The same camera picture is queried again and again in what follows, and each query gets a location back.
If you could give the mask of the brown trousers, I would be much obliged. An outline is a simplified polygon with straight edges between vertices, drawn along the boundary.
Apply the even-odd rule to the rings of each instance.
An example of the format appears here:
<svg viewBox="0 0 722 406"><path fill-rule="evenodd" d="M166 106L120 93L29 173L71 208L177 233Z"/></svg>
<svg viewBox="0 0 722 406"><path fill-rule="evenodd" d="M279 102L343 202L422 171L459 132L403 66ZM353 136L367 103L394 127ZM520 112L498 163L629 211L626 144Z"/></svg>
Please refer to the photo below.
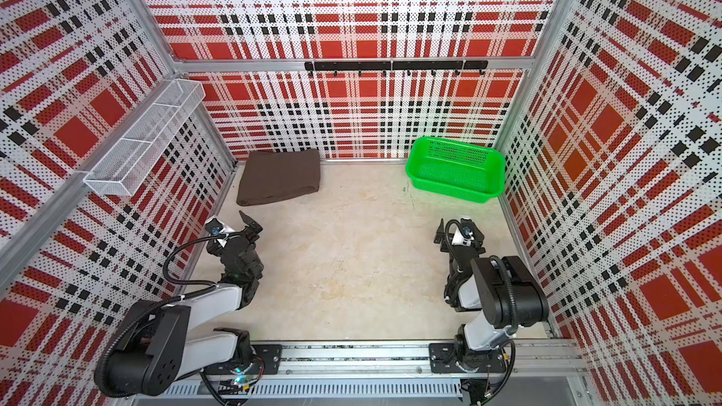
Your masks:
<svg viewBox="0 0 722 406"><path fill-rule="evenodd" d="M280 202L320 189L319 150L252 152L239 182L236 203L242 207Z"/></svg>

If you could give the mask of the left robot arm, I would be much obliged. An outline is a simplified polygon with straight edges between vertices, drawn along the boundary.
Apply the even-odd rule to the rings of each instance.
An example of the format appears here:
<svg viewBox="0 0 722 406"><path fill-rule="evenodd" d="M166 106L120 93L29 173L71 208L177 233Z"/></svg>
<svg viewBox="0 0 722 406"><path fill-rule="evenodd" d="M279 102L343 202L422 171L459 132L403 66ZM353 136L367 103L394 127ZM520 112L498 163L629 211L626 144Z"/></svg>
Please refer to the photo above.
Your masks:
<svg viewBox="0 0 722 406"><path fill-rule="evenodd" d="M241 230L216 217L205 224L208 234L200 241L224 267L219 281L176 278L164 262L164 280L193 291L131 306L95 368L94 383L105 396L155 397L176 381L199 374L214 399L224 404L210 374L227 370L234 379L222 389L246 392L263 375L276 373L276 354L255 349L246 330L216 328L204 336L190 335L204 323L249 306L259 289L264 265L256 242L262 226L247 214L241 218Z"/></svg>

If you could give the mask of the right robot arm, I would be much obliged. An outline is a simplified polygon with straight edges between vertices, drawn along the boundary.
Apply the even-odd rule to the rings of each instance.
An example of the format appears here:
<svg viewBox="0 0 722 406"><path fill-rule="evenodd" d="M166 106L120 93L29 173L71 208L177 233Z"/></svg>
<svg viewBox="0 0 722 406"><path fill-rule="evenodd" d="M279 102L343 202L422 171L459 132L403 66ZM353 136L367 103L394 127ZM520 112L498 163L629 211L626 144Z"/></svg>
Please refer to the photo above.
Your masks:
<svg viewBox="0 0 722 406"><path fill-rule="evenodd" d="M548 320L543 289L520 257L487 256L484 235L468 218L442 220L434 243L449 255L445 303L477 316L460 326L451 344L429 346L432 372L505 371L516 333Z"/></svg>

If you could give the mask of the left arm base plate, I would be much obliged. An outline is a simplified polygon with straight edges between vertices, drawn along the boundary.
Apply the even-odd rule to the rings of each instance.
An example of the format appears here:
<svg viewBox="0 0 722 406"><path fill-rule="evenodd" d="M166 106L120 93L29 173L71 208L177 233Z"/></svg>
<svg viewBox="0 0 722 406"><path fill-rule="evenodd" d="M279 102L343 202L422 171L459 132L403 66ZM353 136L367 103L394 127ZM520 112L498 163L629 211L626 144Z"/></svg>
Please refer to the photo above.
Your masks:
<svg viewBox="0 0 722 406"><path fill-rule="evenodd" d="M251 345L249 349L238 350L231 360L205 368L205 373L238 377L258 375L263 371L263 375L275 375L278 373L282 349L279 344Z"/></svg>

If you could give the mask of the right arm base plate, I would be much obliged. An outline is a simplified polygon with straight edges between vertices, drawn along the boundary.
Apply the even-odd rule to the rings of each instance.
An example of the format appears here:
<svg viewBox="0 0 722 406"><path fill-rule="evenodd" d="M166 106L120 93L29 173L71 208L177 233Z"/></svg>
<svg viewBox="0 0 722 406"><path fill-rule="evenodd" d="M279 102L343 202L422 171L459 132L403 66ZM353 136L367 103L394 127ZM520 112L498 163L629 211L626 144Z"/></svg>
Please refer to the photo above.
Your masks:
<svg viewBox="0 0 722 406"><path fill-rule="evenodd" d="M455 344L432 343L429 345L429 357L435 374L501 374L507 368L501 350L472 351Z"/></svg>

